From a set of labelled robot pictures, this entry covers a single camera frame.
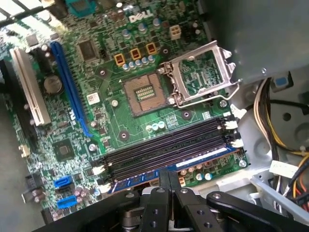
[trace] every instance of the dell logo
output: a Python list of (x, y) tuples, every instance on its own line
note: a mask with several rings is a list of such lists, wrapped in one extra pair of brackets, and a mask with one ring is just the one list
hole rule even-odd
[(140, 21), (143, 18), (149, 18), (152, 16), (154, 16), (154, 14), (151, 13), (150, 10), (147, 10), (146, 12), (143, 11), (142, 13), (138, 13), (137, 15), (129, 16), (129, 20), (130, 20), (130, 23), (135, 23), (136, 21)]

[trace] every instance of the blue connector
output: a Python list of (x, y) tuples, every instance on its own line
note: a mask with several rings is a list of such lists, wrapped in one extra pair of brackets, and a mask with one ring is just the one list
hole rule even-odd
[(58, 209), (70, 208), (74, 205), (78, 204), (75, 196), (69, 196), (64, 199), (57, 201)]
[(84, 17), (96, 11), (96, 2), (93, 0), (66, 0), (66, 4), (76, 17)]
[(61, 188), (61, 187), (71, 184), (72, 182), (73, 182), (72, 177), (68, 175), (58, 180), (54, 180), (54, 186), (55, 188)]
[(62, 46), (58, 42), (51, 42), (50, 46), (55, 56), (58, 71), (60, 73), (60, 77), (63, 82), (65, 92), (70, 100), (70, 104), (76, 116), (76, 119), (80, 122), (84, 134), (87, 137), (92, 137), (92, 134), (90, 134), (88, 131), (88, 127), (84, 118), (82, 102), (78, 96), (78, 92), (74, 84), (72, 74), (69, 70), (69, 66), (66, 61)]

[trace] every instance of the motherboard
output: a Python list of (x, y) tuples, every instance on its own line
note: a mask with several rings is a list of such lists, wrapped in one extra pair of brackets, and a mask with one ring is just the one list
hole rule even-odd
[(247, 167), (228, 104), (235, 64), (206, 34), (199, 1), (48, 2), (48, 19), (17, 20), (0, 37), (30, 172), (22, 197), (46, 223), (157, 186), (162, 169), (194, 187)]

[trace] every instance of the white pci slot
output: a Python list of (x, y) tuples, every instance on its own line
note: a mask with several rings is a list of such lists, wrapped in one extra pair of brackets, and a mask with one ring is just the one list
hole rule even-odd
[(10, 53), (29, 104), (35, 125), (41, 126), (50, 123), (51, 120), (28, 54), (19, 48), (11, 49)]

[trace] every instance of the white label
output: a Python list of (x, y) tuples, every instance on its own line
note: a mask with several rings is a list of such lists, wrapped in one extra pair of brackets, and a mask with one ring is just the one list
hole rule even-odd
[(100, 102), (100, 97), (98, 96), (98, 93), (92, 93), (87, 95), (87, 100), (89, 105), (93, 105)]
[(130, 23), (135, 23), (136, 21), (140, 21), (143, 18), (149, 18), (153, 17), (154, 14), (150, 12), (150, 10), (147, 10), (146, 12), (143, 11), (142, 13), (138, 13), (137, 15), (131, 15), (129, 16)]
[(297, 166), (273, 160), (269, 172), (277, 175), (282, 175), (287, 178), (292, 178), (298, 170)]
[(204, 158), (207, 158), (207, 157), (216, 155), (216, 154), (221, 153), (221, 152), (224, 152), (224, 151), (227, 151), (227, 149), (226, 149), (225, 147), (222, 147), (222, 148), (220, 148), (220, 149), (218, 149), (218, 150), (209, 152), (209, 153), (207, 153), (207, 154), (205, 154), (205, 155), (198, 156), (198, 157), (195, 157), (195, 158), (193, 158), (193, 159), (190, 159), (190, 160), (187, 160), (187, 161), (184, 161), (184, 162), (181, 162), (181, 163), (177, 163), (177, 164), (176, 164), (176, 167), (179, 168), (179, 167), (181, 167), (181, 166), (187, 165), (187, 164), (189, 164), (189, 163), (194, 163), (194, 162), (196, 162), (196, 161), (198, 161), (198, 160), (201, 160), (201, 159), (204, 159)]

